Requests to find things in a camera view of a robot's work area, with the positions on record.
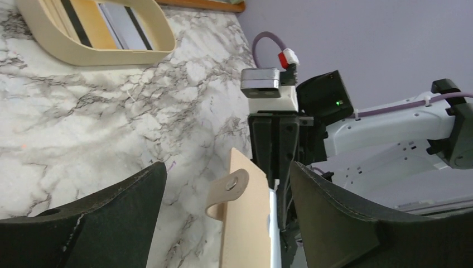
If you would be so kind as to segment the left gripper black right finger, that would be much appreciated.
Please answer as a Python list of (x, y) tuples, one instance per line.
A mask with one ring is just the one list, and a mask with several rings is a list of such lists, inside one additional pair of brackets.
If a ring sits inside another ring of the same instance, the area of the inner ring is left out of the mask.
[(308, 267), (471, 267), (472, 213), (431, 218), (358, 196), (292, 162)]

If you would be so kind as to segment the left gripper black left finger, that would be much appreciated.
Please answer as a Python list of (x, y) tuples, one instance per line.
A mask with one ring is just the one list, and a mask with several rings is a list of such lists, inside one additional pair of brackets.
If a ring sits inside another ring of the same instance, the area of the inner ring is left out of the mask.
[(35, 217), (1, 220), (1, 266), (146, 267), (166, 179), (156, 162)]

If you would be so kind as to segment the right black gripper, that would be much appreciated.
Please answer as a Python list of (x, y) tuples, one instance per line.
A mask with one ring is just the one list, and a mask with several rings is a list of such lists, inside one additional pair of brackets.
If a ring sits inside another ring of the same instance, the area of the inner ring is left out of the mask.
[(326, 161), (327, 127), (348, 118), (354, 111), (338, 70), (296, 85), (296, 93), (297, 112), (258, 112), (248, 117), (252, 161), (266, 174), (269, 185), (275, 185), (274, 172), (278, 172), (282, 267), (291, 267), (297, 251), (296, 236), (300, 233), (289, 182), (291, 162), (307, 165)]

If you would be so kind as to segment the white card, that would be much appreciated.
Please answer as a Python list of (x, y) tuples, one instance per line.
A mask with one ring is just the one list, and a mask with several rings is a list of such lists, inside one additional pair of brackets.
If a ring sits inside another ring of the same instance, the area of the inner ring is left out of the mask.
[(269, 216), (268, 216), (268, 234), (271, 239), (270, 268), (281, 268), (281, 245), (280, 233), (277, 219), (277, 195), (276, 190), (279, 186), (279, 179), (275, 180), (274, 188), (269, 189)]

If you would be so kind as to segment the beige leather card holder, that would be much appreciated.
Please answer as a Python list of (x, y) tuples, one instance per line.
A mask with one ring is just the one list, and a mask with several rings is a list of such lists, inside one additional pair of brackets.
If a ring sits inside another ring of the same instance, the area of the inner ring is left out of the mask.
[(267, 177), (236, 148), (229, 151), (228, 174), (210, 183), (205, 213), (223, 224), (219, 267), (270, 267)]

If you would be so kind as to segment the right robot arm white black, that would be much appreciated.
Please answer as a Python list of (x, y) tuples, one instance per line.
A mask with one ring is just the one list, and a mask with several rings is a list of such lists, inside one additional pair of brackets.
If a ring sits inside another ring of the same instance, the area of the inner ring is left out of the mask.
[(297, 82), (297, 68), (244, 69), (253, 162), (272, 189), (274, 245), (291, 267), (472, 266), (472, 211), (387, 208), (364, 195), (431, 170), (472, 168), (472, 95), (450, 79), (358, 112), (339, 71)]

